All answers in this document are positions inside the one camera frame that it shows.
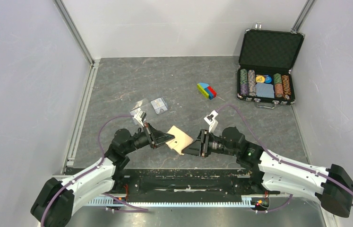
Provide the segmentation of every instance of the open case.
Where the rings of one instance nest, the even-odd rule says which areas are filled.
[[[257,102],[258,107],[266,107],[259,102],[274,107],[294,104],[291,71],[303,40],[300,33],[246,30],[237,71],[237,98]]]

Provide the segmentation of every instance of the colorful block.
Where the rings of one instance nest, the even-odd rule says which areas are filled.
[[[210,100],[216,97],[216,92],[206,83],[198,83],[197,89],[204,95],[204,97]]]

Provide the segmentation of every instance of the beige card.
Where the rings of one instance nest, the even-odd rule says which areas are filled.
[[[174,135],[175,138],[166,142],[166,145],[168,145],[170,149],[175,150],[178,154],[184,155],[182,154],[182,150],[190,145],[193,142],[193,139],[188,136],[188,134],[178,129],[175,125],[172,126],[167,133]]]

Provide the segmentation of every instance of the red block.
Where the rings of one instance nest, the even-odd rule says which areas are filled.
[[[207,88],[208,88],[208,90],[210,90],[210,91],[211,91],[211,93],[213,93],[214,98],[215,98],[215,97],[216,97],[216,92],[213,90],[213,88],[212,88],[212,87],[210,87],[210,86],[208,86]]]

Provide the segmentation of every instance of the poker chip case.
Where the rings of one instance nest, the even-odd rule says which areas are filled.
[[[291,72],[303,40],[304,35],[301,33],[246,30],[237,71],[237,98],[257,102],[258,107],[267,107],[260,106],[259,102],[272,103],[274,107],[278,104],[294,104],[295,95]],[[252,81],[253,71],[255,78],[259,76],[259,81],[264,81],[261,76],[264,78],[267,75],[271,77],[271,82],[269,82],[270,78],[266,80],[268,85],[260,84],[260,86],[254,81],[256,87],[268,88],[267,97],[257,96],[257,93],[255,93],[256,88],[253,87]],[[274,97],[269,94],[270,85],[273,87]]]

